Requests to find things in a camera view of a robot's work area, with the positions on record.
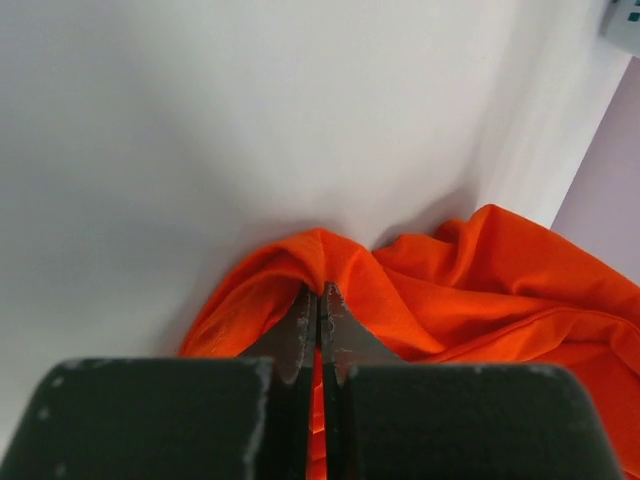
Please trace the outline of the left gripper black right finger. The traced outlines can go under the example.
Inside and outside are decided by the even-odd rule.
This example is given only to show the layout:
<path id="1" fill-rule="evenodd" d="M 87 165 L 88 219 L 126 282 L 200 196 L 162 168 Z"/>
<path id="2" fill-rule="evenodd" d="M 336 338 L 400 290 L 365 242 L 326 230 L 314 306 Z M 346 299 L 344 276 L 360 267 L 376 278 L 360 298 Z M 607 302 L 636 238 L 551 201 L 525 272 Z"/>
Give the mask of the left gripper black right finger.
<path id="1" fill-rule="evenodd" d="M 410 363 L 334 284 L 319 301 L 331 479 L 619 479 L 595 407 L 568 370 Z"/>

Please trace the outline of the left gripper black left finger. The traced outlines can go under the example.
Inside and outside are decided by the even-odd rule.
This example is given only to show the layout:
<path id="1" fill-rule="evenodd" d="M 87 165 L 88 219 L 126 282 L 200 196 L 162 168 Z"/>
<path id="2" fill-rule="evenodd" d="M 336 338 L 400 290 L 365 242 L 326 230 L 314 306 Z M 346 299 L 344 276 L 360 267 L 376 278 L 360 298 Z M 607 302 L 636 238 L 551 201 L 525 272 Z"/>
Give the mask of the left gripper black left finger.
<path id="1" fill-rule="evenodd" d="M 13 479 L 302 479 L 317 298 L 234 358 L 86 358 L 53 367 L 9 446 Z"/>

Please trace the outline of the orange t shirt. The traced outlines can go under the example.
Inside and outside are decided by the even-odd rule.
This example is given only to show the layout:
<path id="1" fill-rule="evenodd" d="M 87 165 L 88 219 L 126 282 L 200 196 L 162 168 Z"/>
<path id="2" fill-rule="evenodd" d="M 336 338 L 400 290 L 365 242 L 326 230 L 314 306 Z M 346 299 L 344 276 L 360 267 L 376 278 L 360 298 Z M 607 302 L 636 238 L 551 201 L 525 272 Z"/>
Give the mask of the orange t shirt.
<path id="1" fill-rule="evenodd" d="M 302 286 L 335 284 L 353 315 L 411 362 L 543 362 L 591 394 L 624 475 L 639 475 L 639 289 L 561 236 L 495 205 L 374 251 L 322 228 L 237 264 L 186 334 L 183 357 L 230 357 Z"/>

